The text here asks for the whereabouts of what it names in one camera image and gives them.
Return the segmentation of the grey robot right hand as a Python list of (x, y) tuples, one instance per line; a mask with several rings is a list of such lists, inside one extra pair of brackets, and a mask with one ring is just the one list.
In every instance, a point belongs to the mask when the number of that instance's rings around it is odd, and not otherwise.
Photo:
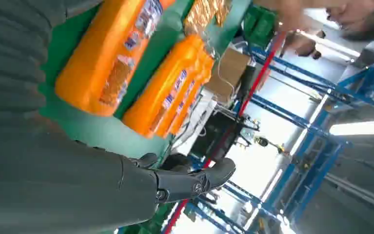
[(0, 234), (87, 234), (142, 223), (158, 204), (198, 197), (235, 169), (228, 158), (190, 173), (144, 169), (43, 121), (0, 123)]

